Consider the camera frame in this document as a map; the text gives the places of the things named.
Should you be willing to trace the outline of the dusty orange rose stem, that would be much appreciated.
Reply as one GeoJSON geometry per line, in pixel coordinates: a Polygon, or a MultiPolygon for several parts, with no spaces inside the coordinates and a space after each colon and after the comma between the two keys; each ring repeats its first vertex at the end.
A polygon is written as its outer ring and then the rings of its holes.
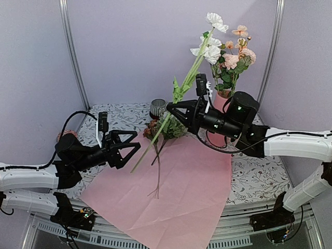
{"type": "MultiPolygon", "coordinates": [[[[158,126],[158,120],[152,120],[149,123],[145,123],[146,128],[143,131],[143,137],[149,139],[150,141],[153,140],[153,138],[156,136],[159,126],[158,126]]],[[[156,158],[151,164],[154,164],[156,161],[158,163],[158,177],[157,177],[157,185],[155,190],[153,190],[148,196],[153,195],[155,199],[159,199],[159,191],[160,191],[160,157],[159,157],[159,149],[158,149],[158,138],[153,143],[153,148],[156,153],[156,158]]]]}

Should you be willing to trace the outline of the white peony flower stem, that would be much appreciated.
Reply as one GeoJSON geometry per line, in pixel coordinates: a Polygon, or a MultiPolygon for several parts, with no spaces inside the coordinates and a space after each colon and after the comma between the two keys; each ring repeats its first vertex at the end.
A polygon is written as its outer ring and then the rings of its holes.
{"type": "Polygon", "coordinates": [[[214,66],[222,56],[222,46],[223,43],[217,38],[210,37],[207,39],[202,54],[210,66],[214,66]]]}

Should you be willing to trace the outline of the white blossom flower stem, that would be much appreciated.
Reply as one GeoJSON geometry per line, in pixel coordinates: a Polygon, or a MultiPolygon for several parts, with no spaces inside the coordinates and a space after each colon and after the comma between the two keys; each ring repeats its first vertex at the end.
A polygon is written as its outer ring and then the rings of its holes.
{"type": "Polygon", "coordinates": [[[226,33],[229,29],[229,26],[224,24],[222,17],[217,13],[208,12],[205,19],[207,23],[211,25],[212,29],[202,34],[201,45],[198,48],[190,50],[196,59],[189,72],[187,73],[183,83],[179,85],[176,79],[173,80],[173,103],[178,103],[181,101],[185,93],[192,87],[195,76],[198,74],[198,68],[200,67],[202,61],[205,59],[202,52],[205,48],[207,39],[212,37],[212,34],[215,30],[226,33]]]}

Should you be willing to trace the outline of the pink wrapping paper sheet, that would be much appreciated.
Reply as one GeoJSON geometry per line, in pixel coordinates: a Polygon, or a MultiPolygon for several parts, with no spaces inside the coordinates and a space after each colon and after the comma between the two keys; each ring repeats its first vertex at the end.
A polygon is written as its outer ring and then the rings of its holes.
{"type": "Polygon", "coordinates": [[[129,231],[140,216],[177,218],[210,209],[220,218],[231,189],[231,157],[183,136],[160,156],[159,199],[148,196],[157,185],[154,150],[139,135],[141,148],[120,170],[106,167],[82,192],[81,200],[119,230],[129,231]]]}

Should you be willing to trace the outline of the peach rose flower stem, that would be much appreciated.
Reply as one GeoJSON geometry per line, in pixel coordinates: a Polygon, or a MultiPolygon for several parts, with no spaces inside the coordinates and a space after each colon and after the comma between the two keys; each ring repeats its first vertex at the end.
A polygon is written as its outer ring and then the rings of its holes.
{"type": "Polygon", "coordinates": [[[224,53],[222,56],[225,58],[226,68],[234,69],[234,72],[239,77],[240,74],[256,62],[256,54],[248,48],[241,49],[237,55],[224,53]]]}

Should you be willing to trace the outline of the peach blossom flower stem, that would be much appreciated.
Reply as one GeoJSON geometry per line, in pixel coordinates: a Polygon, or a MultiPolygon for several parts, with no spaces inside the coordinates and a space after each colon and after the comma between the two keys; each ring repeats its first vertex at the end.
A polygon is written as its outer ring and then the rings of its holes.
{"type": "Polygon", "coordinates": [[[238,25],[238,27],[232,31],[232,34],[237,36],[238,40],[236,44],[234,44],[232,41],[227,41],[226,48],[229,50],[229,54],[237,55],[241,49],[248,48],[251,37],[249,36],[248,29],[245,25],[238,25]]]}

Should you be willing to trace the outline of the pink rose flower stem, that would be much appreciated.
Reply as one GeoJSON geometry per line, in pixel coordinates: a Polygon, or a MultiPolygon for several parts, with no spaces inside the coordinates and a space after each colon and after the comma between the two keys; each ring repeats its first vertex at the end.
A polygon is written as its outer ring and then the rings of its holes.
{"type": "Polygon", "coordinates": [[[223,56],[215,64],[211,64],[211,71],[214,79],[214,88],[218,95],[226,99],[233,96],[239,76],[234,72],[234,69],[226,68],[223,56]]]}

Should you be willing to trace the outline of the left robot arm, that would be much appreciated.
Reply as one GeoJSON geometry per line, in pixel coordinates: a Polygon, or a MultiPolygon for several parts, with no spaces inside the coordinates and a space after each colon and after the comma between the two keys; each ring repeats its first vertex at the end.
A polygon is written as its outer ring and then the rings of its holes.
{"type": "Polygon", "coordinates": [[[74,211],[62,189],[76,186],[81,173],[108,165],[121,169],[140,149],[135,131],[112,130],[100,145],[84,146],[69,133],[55,145],[58,160],[50,165],[8,165],[1,163],[1,209],[23,209],[50,215],[54,223],[82,228],[94,222],[89,208],[74,211]]]}

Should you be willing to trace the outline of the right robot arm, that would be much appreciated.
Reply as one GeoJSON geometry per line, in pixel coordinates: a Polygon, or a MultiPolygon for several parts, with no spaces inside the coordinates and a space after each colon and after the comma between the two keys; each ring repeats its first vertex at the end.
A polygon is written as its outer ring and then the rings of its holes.
{"type": "Polygon", "coordinates": [[[235,149],[230,151],[203,142],[215,151],[243,153],[253,158],[292,158],[305,165],[316,162],[313,173],[278,195],[272,211],[250,217],[255,231],[293,222],[298,208],[331,188],[331,131],[291,131],[254,124],[259,103],[242,91],[236,92],[226,103],[227,110],[221,112],[200,96],[197,100],[170,103],[167,110],[195,136],[199,135],[200,129],[205,129],[236,143],[235,149]]]}

